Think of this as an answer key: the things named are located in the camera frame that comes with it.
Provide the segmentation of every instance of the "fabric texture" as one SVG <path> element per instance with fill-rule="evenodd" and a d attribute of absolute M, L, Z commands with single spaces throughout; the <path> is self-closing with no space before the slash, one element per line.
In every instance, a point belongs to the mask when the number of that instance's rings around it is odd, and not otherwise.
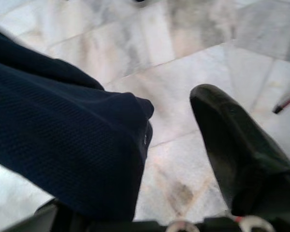
<path fill-rule="evenodd" d="M 132 220 L 153 111 L 0 33 L 0 164 L 71 209 Z"/>

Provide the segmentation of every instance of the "person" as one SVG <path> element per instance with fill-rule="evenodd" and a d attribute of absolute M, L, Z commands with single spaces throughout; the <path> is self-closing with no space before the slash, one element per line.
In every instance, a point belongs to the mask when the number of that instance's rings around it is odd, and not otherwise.
<path fill-rule="evenodd" d="M 132 220 L 154 107 L 0 33 L 0 164 L 96 220 Z"/>

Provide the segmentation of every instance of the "black leather shoe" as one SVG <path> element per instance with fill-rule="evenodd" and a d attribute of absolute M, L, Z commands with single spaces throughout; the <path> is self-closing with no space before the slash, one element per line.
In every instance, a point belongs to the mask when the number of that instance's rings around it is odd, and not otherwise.
<path fill-rule="evenodd" d="M 195 87 L 190 102 L 232 213 L 290 212 L 290 160 L 272 138 L 215 86 Z"/>

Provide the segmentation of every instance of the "black shoe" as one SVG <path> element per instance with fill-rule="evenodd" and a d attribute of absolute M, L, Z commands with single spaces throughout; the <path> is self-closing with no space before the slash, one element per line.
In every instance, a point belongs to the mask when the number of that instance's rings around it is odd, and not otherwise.
<path fill-rule="evenodd" d="M 190 102 L 232 213 L 290 211 L 290 161 L 272 138 L 215 86 L 195 87 Z"/>

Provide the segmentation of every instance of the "marble floor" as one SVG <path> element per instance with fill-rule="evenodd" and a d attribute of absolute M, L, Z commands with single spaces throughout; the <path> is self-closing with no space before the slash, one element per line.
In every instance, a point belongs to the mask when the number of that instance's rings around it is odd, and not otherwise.
<path fill-rule="evenodd" d="M 200 221 L 226 209 L 189 105 L 198 84 L 233 96 L 290 157 L 290 107 L 271 113 L 290 88 L 290 0 L 0 0 L 0 29 L 107 91 L 152 101 L 135 220 Z M 50 198 L 0 167 L 0 230 Z"/>

